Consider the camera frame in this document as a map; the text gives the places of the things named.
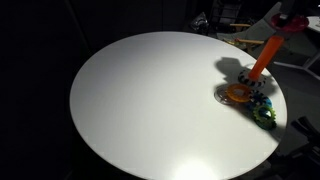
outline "white object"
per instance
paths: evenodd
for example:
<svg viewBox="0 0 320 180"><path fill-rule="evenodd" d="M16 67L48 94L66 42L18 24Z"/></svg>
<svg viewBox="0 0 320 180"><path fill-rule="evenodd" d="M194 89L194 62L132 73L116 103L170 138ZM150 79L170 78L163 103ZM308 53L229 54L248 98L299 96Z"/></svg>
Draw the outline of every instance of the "white object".
<svg viewBox="0 0 320 180"><path fill-rule="evenodd" d="M233 178L266 160L287 123L283 94L266 69L271 80L263 92L272 92L274 131L215 100L215 87L237 82L244 66L255 62L206 36L132 36L100 50L80 69L70 95L73 121L93 151L135 176Z"/></svg>
<svg viewBox="0 0 320 180"><path fill-rule="evenodd" d="M320 26L318 26L320 25L320 18L318 16L309 16L307 18L309 20L308 28L320 33ZM274 62L274 63L279 66L285 66L293 69L304 70L305 72L309 73L316 79L320 80L320 76L309 69L309 67L312 66L312 64L316 62L318 59L320 59L320 50L318 50L312 57L310 57L302 66L297 66L297 65L282 63L282 62Z"/></svg>

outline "white round table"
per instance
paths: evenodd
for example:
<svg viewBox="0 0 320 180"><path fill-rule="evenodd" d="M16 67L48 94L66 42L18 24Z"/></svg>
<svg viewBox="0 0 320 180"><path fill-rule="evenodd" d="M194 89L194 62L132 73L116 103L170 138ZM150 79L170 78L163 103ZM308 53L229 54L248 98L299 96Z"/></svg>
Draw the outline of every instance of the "white round table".
<svg viewBox="0 0 320 180"><path fill-rule="evenodd" d="M272 132L216 101L215 87L237 82L242 68L236 62L252 66L255 59L201 35L156 32L117 41L78 72L70 95L73 121L100 157L141 178L239 176L276 149L287 109L272 77L265 87L274 92L269 98L278 127Z"/></svg>
<svg viewBox="0 0 320 180"><path fill-rule="evenodd" d="M319 16L309 16L307 18L309 20L308 28L320 33L320 17Z"/></svg>

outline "dark background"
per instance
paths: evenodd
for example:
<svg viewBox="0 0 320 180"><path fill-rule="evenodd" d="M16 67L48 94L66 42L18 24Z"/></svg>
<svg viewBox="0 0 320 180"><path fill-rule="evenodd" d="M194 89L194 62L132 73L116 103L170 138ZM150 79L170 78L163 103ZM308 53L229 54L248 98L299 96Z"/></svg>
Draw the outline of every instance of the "dark background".
<svg viewBox="0 0 320 180"><path fill-rule="evenodd" d="M274 2L246 4L262 17ZM106 45L140 33L181 31L198 13L209 13L211 4L1 1L0 179L133 178L97 157L74 130L68 104L73 78Z"/></svg>

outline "table surface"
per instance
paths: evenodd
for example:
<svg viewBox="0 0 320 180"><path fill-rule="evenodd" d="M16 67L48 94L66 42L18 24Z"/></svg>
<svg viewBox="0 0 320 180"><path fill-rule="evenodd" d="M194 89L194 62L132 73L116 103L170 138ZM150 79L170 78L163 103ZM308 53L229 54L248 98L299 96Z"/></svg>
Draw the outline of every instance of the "table surface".
<svg viewBox="0 0 320 180"><path fill-rule="evenodd" d="M270 76L266 92L278 127L260 129L214 89L236 83L255 59L206 36L156 32L117 41L78 72L70 109L100 157L146 179L228 179L258 166L284 135L287 109Z"/></svg>
<svg viewBox="0 0 320 180"><path fill-rule="evenodd" d="M316 24L320 24L320 17L319 16L309 16L307 18L309 20L308 28L320 33L320 27L316 26Z"/></svg>

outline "orange disc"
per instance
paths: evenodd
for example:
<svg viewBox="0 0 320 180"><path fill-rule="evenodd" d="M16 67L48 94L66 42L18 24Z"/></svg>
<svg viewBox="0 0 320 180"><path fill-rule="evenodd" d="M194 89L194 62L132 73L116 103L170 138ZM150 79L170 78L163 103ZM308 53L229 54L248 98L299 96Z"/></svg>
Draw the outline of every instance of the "orange disc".
<svg viewBox="0 0 320 180"><path fill-rule="evenodd" d="M250 101L249 94L251 89L244 84L231 84L228 86L226 94L230 99L236 102L248 102Z"/></svg>

